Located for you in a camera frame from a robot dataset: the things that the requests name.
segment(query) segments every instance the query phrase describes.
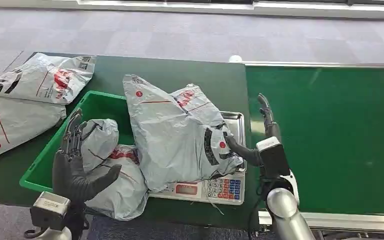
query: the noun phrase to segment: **robotic hand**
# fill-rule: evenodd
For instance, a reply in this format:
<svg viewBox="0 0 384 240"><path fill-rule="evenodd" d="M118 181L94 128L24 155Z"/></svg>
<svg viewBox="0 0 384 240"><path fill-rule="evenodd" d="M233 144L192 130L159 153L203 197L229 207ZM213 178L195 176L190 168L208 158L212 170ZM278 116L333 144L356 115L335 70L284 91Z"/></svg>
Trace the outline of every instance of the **robotic hand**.
<svg viewBox="0 0 384 240"><path fill-rule="evenodd" d="M75 204L93 199L118 178L122 168L121 165L114 165L106 175L94 181L87 179L81 152L85 127L86 122L82 122L82 110L79 108L71 115L62 137L61 148L53 160L53 192Z"/></svg>
<svg viewBox="0 0 384 240"><path fill-rule="evenodd" d="M111 185L119 176L121 165L114 165L108 173L94 181L88 180L83 169L82 110L71 115L56 152L52 167L53 193L42 192L30 208L31 221L41 231L27 230L26 239L78 240L89 228L85 218L85 202Z"/></svg>
<svg viewBox="0 0 384 240"><path fill-rule="evenodd" d="M260 199L249 215L248 238L251 239L249 226L252 216L260 201L264 200L280 239L315 240L298 209L300 198L297 182L286 159L279 125L274 121L267 98L260 93L257 99L261 104L259 111L264 119L264 133L267 138L258 142L255 149L248 149L239 145L233 137L225 137L233 152L249 164L260 168L260 187L257 191Z"/></svg>

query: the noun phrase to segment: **robot finger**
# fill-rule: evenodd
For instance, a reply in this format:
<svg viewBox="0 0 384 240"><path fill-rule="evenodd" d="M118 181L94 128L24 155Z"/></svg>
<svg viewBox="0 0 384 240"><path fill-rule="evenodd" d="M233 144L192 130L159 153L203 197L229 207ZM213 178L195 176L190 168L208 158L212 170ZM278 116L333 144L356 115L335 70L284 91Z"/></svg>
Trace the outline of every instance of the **robot finger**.
<svg viewBox="0 0 384 240"><path fill-rule="evenodd" d="M82 121L82 111L80 108L73 112L68 120L67 127L65 128L64 136L62 137L61 149L63 154L70 155L75 148L75 134Z"/></svg>
<svg viewBox="0 0 384 240"><path fill-rule="evenodd" d="M229 148L245 159L249 164L256 167L263 164L263 161L261 160L261 157L256 149L249 149L238 144L233 136L225 136L224 139L226 140Z"/></svg>
<svg viewBox="0 0 384 240"><path fill-rule="evenodd" d="M270 109L269 101L261 93L258 94L257 100L261 104L261 108L259 109L259 112L263 115L264 122L267 124L270 124L274 120L273 120L272 110Z"/></svg>
<svg viewBox="0 0 384 240"><path fill-rule="evenodd" d="M76 127L74 136L73 136L73 152L76 152L76 155L81 156L82 152L82 135L83 135L83 129L86 127L87 123L84 121L80 123L79 126Z"/></svg>

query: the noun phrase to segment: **scale platform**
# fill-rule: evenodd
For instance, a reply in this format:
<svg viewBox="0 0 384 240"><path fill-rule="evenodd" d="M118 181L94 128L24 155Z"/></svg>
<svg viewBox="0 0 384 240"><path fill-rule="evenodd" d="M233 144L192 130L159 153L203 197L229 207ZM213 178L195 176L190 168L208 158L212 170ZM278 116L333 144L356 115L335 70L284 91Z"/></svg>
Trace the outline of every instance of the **scale platform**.
<svg viewBox="0 0 384 240"><path fill-rule="evenodd" d="M239 112L222 111L221 115L236 141L245 146L244 116ZM213 204L241 205L245 197L245 172L247 164L237 172L221 178L199 182L173 182L160 192L150 194L154 198L185 200Z"/></svg>

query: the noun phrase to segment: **plastic mailer package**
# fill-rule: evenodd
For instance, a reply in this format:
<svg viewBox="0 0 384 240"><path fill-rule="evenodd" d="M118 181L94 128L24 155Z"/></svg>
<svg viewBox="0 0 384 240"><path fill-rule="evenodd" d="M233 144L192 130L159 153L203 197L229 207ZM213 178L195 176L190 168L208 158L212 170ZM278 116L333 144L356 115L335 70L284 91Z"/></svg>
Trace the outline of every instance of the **plastic mailer package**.
<svg viewBox="0 0 384 240"><path fill-rule="evenodd" d="M87 178L97 179L116 164L122 166L117 180L87 201L86 205L111 218L129 221L144 212L148 200L148 188L139 169L136 147L118 145L109 158L90 172Z"/></svg>
<svg viewBox="0 0 384 240"><path fill-rule="evenodd" d="M85 173L96 168L113 152L119 142L117 122L112 119L87 121L82 133L83 169Z"/></svg>
<svg viewBox="0 0 384 240"><path fill-rule="evenodd" d="M96 56L47 56L36 53L0 76L0 96L69 104L94 74Z"/></svg>
<svg viewBox="0 0 384 240"><path fill-rule="evenodd" d="M131 127L145 182L208 180L233 173L243 160L231 152L220 111L193 84L168 94L136 75L123 79Z"/></svg>
<svg viewBox="0 0 384 240"><path fill-rule="evenodd" d="M66 117L66 107L0 97L0 154L42 134Z"/></svg>

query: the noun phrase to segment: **green bin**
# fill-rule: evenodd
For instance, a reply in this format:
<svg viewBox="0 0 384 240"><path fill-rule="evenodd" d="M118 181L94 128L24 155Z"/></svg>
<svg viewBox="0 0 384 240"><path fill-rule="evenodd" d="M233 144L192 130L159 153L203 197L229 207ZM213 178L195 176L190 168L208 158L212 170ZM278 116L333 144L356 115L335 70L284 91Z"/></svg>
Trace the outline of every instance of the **green bin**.
<svg viewBox="0 0 384 240"><path fill-rule="evenodd" d="M75 107L75 109L77 108L81 108L84 121L91 119L113 119L117 121L119 131L118 143L125 145L133 145L135 143L127 102L124 96L88 91ZM19 181L20 186L39 192L52 192L54 155L60 148L61 139L69 118L67 117L50 142L21 177Z"/></svg>

